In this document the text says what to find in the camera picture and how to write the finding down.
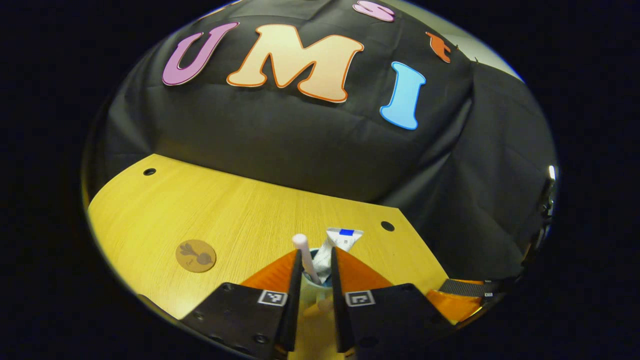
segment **table surface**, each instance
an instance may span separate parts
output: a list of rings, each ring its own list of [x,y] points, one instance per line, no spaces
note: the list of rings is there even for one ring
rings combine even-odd
[[[156,173],[145,176],[148,168]],[[364,235],[350,253],[393,284],[427,293],[448,278],[415,229],[396,208],[366,204],[227,174],[150,155],[114,177],[88,209],[95,237],[113,270],[135,292],[181,319],[221,283],[239,284],[293,250],[306,234],[320,247],[329,227]],[[382,221],[394,225],[384,230]],[[177,246],[208,243],[217,261],[203,273],[183,269]],[[341,359],[333,315],[300,318],[289,359]]]

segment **white stick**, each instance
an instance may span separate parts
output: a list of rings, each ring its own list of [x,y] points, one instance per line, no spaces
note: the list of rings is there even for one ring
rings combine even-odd
[[[309,251],[309,242],[307,241],[307,236],[304,234],[295,234],[293,236],[293,245],[296,249],[300,249],[302,253],[302,266],[304,266],[307,274],[311,276],[311,280],[317,285],[322,285],[316,270],[314,269],[314,264],[311,260],[311,252]]]

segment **blue letter i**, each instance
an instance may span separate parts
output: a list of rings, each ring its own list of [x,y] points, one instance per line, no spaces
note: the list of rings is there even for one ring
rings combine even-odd
[[[427,80],[403,63],[394,61],[391,67],[396,71],[396,86],[389,105],[380,108],[380,115],[393,125],[415,130],[418,128],[415,107],[418,105],[420,86],[426,84]]]

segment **round coaster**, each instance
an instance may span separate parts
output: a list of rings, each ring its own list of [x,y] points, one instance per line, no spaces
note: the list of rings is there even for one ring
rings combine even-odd
[[[216,264],[216,252],[201,240],[187,240],[175,249],[178,264],[190,272],[205,272]]]

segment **toothpaste tube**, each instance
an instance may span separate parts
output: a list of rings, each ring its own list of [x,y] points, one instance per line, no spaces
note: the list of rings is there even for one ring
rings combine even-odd
[[[331,275],[331,248],[336,246],[348,252],[364,234],[361,230],[347,230],[330,227],[326,230],[326,240],[314,256],[313,264],[320,281],[324,284]]]

